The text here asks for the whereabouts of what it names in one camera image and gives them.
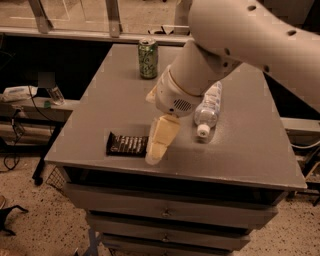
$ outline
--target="white bottle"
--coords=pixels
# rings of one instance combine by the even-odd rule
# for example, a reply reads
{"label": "white bottle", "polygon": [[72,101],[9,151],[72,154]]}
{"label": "white bottle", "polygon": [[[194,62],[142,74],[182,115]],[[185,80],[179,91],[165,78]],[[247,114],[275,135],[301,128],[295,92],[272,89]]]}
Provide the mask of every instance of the white bottle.
{"label": "white bottle", "polygon": [[208,138],[211,128],[218,121],[220,113],[222,84],[216,82],[205,93],[202,102],[194,113],[194,122],[198,125],[197,135],[201,138]]}

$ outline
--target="white cable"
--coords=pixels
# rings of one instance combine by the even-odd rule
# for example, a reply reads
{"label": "white cable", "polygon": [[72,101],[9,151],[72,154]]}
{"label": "white cable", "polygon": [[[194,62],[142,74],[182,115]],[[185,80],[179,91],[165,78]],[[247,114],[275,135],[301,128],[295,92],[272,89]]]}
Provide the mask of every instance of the white cable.
{"label": "white cable", "polygon": [[297,145],[294,145],[294,144],[291,144],[292,147],[294,148],[299,148],[299,149],[308,149],[308,148],[313,148],[315,146],[318,146],[320,145],[320,140],[312,145],[309,145],[309,146],[297,146]]}

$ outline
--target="drawer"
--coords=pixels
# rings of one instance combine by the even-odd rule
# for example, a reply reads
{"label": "drawer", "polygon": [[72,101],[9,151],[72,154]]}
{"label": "drawer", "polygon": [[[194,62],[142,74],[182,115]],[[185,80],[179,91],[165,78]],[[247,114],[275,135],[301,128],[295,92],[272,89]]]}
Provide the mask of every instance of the drawer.
{"label": "drawer", "polygon": [[144,239],[103,234],[103,245],[110,249],[147,253],[155,256],[233,256],[232,252],[194,246],[161,244]]}
{"label": "drawer", "polygon": [[246,235],[231,233],[230,228],[228,231],[215,230],[214,226],[208,225],[188,225],[185,222],[130,218],[114,214],[97,216],[87,213],[86,219],[90,227],[100,233],[144,238],[162,243],[192,244],[233,251],[240,250],[250,241]]}
{"label": "drawer", "polygon": [[76,207],[86,210],[245,229],[262,228],[277,214],[270,206],[139,190],[66,184],[65,192]]}

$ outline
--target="green can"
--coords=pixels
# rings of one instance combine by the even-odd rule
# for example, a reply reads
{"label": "green can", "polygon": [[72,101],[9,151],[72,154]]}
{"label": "green can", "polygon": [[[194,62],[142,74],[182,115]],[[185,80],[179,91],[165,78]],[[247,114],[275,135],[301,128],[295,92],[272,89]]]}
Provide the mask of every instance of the green can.
{"label": "green can", "polygon": [[158,75],[158,43],[153,38],[143,38],[138,45],[140,76],[152,79]]}

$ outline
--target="floor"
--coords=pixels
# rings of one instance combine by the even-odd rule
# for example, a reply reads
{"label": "floor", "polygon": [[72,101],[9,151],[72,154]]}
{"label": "floor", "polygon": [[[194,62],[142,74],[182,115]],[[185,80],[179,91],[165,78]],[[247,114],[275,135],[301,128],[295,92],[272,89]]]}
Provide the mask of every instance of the floor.
{"label": "floor", "polygon": [[[101,12],[104,0],[42,1],[59,29],[106,31],[105,13]],[[123,28],[127,32],[146,33],[154,24],[172,22],[174,4],[168,0],[119,1]],[[36,27],[25,0],[4,0],[0,3],[0,25]],[[153,20],[144,22],[151,10],[159,11]],[[72,256],[78,249],[82,255],[89,246],[85,212],[72,203],[52,184],[54,166],[48,165],[43,173],[44,183],[35,186],[33,171],[38,157],[23,157],[12,171],[6,171],[0,156],[0,194],[7,198],[6,206],[19,204],[29,210],[20,213],[15,209],[8,216],[6,226],[16,232],[7,236],[0,232],[0,249],[14,249],[28,256]],[[314,197],[297,195],[279,204],[279,214],[259,231],[253,231],[251,242],[235,256],[318,256],[320,255],[320,204],[312,206]],[[99,247],[100,255],[109,255]]]}

